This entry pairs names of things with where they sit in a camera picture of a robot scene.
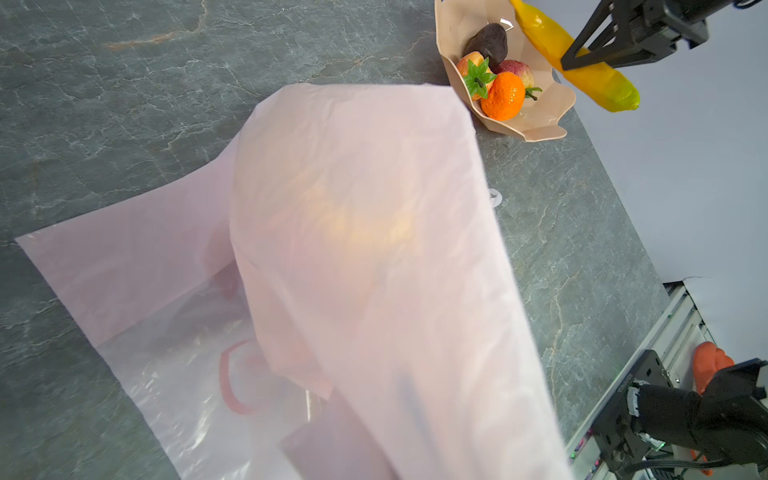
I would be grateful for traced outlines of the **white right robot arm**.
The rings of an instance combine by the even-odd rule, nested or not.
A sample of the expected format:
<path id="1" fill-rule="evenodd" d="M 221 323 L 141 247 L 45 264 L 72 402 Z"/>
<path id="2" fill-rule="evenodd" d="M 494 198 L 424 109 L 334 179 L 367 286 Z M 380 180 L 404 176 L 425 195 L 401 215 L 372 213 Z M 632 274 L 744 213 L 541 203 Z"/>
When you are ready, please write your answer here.
<path id="1" fill-rule="evenodd" d="M 604 109 L 635 110 L 640 97 L 620 68 L 658 62 L 685 41 L 709 38 L 706 20 L 725 1 L 602 1 L 579 35 L 556 54 L 566 77 L 596 74 L 583 86 Z M 645 350 L 589 430 L 618 479 L 645 470 L 712 470 L 767 464 L 767 363 L 734 363 L 713 343 L 693 354 L 693 390 L 674 387 L 661 359 Z"/>

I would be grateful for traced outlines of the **red yellow peach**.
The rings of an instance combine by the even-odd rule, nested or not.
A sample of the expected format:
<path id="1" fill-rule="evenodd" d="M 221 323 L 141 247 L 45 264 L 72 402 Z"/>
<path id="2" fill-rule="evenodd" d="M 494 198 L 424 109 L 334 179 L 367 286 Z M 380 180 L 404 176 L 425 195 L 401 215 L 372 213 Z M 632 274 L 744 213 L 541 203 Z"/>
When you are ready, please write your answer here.
<path id="1" fill-rule="evenodd" d="M 473 101 L 488 98 L 496 79 L 488 58 L 478 51 L 472 51 L 459 60 L 457 70 Z"/>

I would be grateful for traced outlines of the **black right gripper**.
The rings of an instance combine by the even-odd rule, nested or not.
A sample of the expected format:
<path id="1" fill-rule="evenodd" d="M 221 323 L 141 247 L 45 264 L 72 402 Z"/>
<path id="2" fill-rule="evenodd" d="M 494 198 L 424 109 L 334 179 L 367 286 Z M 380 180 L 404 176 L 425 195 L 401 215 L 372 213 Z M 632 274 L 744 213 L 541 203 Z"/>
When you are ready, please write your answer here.
<path id="1" fill-rule="evenodd" d="M 709 7 L 707 1 L 602 0 L 561 58 L 562 69 L 655 63 L 680 41 L 696 48 L 709 40 Z"/>

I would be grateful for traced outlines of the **orange fruit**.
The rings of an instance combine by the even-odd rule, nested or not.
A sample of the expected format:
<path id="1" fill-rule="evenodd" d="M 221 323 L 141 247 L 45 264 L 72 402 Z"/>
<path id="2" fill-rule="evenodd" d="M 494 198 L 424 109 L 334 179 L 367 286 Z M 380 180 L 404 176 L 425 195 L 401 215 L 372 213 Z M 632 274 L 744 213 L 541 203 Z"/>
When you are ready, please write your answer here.
<path id="1" fill-rule="evenodd" d="M 526 98 L 522 79 L 514 73 L 496 76 L 488 96 L 480 102 L 483 113 L 496 121 L 508 121 L 517 116 Z"/>

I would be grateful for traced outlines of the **pink plastic bag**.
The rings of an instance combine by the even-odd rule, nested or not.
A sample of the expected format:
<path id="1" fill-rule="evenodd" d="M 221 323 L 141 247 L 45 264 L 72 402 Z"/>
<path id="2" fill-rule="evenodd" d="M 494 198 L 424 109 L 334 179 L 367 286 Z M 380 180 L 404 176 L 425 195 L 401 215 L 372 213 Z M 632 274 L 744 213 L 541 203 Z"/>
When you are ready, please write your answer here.
<path id="1" fill-rule="evenodd" d="M 567 479 L 452 89 L 295 84 L 18 240 L 184 479 Z"/>

